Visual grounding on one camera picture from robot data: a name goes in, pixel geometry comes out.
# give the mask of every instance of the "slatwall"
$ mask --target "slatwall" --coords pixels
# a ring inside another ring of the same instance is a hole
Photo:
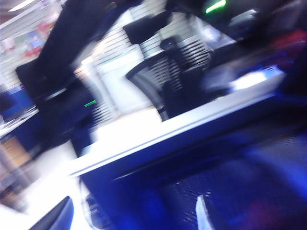
[[[24,17],[8,24],[5,27],[1,27],[0,37],[4,40],[9,37],[17,37],[19,35],[25,34],[27,32],[33,31],[37,28],[42,19],[44,19],[51,10],[53,6],[49,5],[45,8],[37,8],[31,11]],[[20,84],[20,80],[15,72],[16,67],[27,63],[32,60],[31,58],[22,58],[21,54],[18,52],[18,47],[11,54],[1,54],[0,57],[0,74],[1,83],[5,83],[8,88],[12,88]]]
[[[130,22],[127,18],[129,18],[129,14],[123,14],[94,49],[92,58],[95,66],[106,64],[129,52],[135,51],[137,47],[130,43],[123,29],[123,26]]]
[[[130,9],[134,20],[140,19],[148,14],[159,14],[165,10],[166,0],[145,0],[140,6]],[[189,25],[184,13],[173,13],[172,22],[161,29],[154,37],[143,42],[140,47],[145,57],[148,57],[161,50],[161,40],[173,35],[179,35],[186,39],[195,35],[196,32]]]

